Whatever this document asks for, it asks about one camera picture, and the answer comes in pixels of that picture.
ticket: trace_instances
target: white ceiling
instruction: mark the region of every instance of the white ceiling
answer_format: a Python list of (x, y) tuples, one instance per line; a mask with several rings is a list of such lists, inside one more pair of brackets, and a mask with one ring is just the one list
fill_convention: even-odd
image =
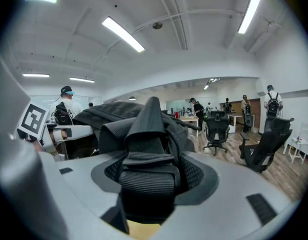
[[(247, 4), (248, 0), (29, 0), (7, 44), (22, 72), (89, 77), (106, 84), (128, 65), (167, 51), (214, 45), (257, 52), (261, 46), (255, 41), (265, 42), (264, 33), (281, 29), (286, 10), (279, 0), (261, 0), (248, 31), (237, 36)], [(102, 26), (107, 16), (134, 33), (145, 51), (137, 53)], [(162, 29), (152, 28), (156, 21), (163, 23)]]

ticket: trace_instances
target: headrest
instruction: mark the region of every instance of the headrest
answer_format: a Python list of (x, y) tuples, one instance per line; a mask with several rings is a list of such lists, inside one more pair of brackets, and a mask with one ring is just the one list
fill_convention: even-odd
[(225, 117), (225, 111), (211, 111), (210, 117), (216, 118), (216, 119), (224, 118)]
[(290, 122), (292, 121), (294, 121), (294, 118), (291, 119), (275, 118), (270, 122), (269, 126), (272, 131), (279, 132), (280, 134), (285, 134), (289, 130)]

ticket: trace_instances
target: man wearing cap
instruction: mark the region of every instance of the man wearing cap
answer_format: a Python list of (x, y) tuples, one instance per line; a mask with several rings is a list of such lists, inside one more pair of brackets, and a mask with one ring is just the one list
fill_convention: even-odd
[(283, 108), (283, 100), (281, 96), (274, 91), (274, 87), (272, 85), (267, 86), (268, 93), (265, 95), (264, 99), (264, 108), (267, 109), (266, 111), (266, 121), (265, 121), (265, 127), (264, 127), (264, 132), (269, 132), (271, 131), (270, 129), (270, 122), (273, 120), (273, 117), (269, 118), (268, 116), (268, 103), (271, 99), (277, 100), (277, 103), (279, 104), (279, 108), (277, 110), (277, 115)]
[(79, 114), (82, 111), (82, 108), (78, 102), (72, 100), (74, 94), (75, 93), (70, 86), (63, 87), (60, 94), (61, 99), (55, 101), (50, 106), (50, 115), (53, 115), (56, 110), (56, 106), (59, 105), (61, 102), (64, 103), (67, 112), (69, 113), (71, 118), (74, 118), (77, 114)]
[(195, 100), (195, 98), (191, 98), (190, 103), (194, 105), (194, 111), (198, 117), (198, 127), (200, 128), (198, 133), (200, 133), (203, 126), (204, 108), (198, 101)]

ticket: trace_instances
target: black strap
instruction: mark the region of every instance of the black strap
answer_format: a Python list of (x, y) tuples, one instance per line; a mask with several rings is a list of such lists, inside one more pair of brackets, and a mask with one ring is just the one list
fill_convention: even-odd
[(137, 200), (139, 206), (151, 199), (173, 203), (180, 187), (177, 166), (188, 143), (181, 125), (182, 121), (163, 115), (159, 99), (152, 97), (137, 117), (102, 126), (99, 154), (126, 150), (117, 177), (124, 200)]

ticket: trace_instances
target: mesh chair back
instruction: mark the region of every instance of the mesh chair back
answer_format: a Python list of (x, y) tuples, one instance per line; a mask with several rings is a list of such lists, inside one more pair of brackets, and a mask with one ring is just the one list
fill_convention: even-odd
[[(208, 134), (207, 139), (209, 142), (213, 143), (218, 141), (224, 143), (227, 140), (227, 129), (229, 126), (229, 119), (227, 118), (208, 118), (207, 121)], [(215, 135), (218, 134), (218, 140), (215, 140)]]

